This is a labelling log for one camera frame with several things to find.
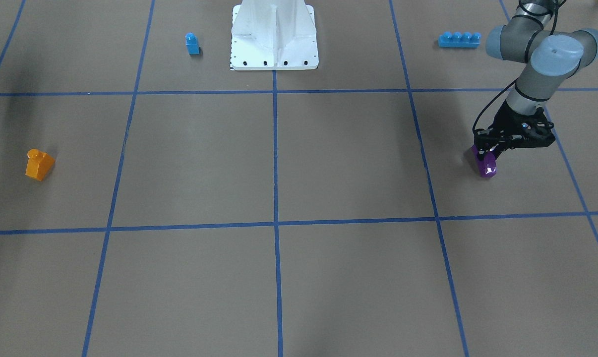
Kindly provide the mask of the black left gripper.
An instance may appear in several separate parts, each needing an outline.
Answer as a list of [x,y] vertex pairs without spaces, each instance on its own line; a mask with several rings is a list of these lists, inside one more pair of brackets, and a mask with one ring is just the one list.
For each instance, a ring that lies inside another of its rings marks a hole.
[[503,102],[488,129],[475,130],[476,158],[484,160],[487,152],[495,159],[508,150],[544,148],[555,142],[553,122],[537,107],[532,115],[522,115]]

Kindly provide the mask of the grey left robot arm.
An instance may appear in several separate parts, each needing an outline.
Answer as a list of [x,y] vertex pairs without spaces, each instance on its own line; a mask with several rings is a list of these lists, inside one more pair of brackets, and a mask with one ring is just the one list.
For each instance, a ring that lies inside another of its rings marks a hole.
[[564,81],[598,59],[598,30],[547,30],[556,23],[557,0],[520,0],[506,25],[489,33],[487,54],[524,64],[508,86],[508,95],[486,129],[473,126],[472,147],[478,163],[491,163],[504,151],[551,145],[553,124],[544,113],[546,103]]

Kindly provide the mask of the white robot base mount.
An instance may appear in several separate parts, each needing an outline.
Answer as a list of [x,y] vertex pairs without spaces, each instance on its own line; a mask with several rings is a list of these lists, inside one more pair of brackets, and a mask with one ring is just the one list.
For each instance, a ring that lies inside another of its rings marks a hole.
[[232,16],[231,70],[319,67],[315,12],[303,0],[243,0]]

